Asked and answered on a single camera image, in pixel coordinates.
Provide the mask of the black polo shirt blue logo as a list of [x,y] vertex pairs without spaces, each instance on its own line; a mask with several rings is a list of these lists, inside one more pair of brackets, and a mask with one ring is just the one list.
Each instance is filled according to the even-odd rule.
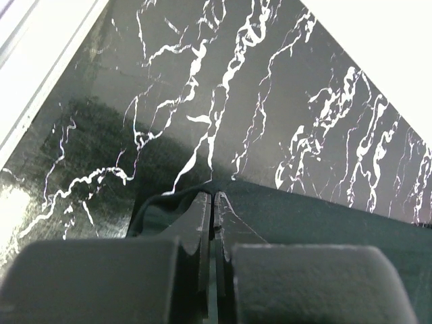
[[404,223],[332,202],[244,181],[210,181],[174,194],[138,197],[128,228],[138,236],[180,216],[199,192],[222,193],[228,207],[276,244],[359,244],[380,248],[410,293],[431,287],[431,225]]

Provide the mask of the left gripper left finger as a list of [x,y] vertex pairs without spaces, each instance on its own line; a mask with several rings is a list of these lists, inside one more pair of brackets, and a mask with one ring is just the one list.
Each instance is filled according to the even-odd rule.
[[1,286],[2,323],[202,323],[211,196],[155,236],[38,241]]

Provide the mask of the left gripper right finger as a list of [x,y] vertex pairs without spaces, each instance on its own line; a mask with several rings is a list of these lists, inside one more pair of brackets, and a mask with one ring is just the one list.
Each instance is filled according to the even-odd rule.
[[373,246],[270,244],[215,198],[220,323],[417,323],[396,268]]

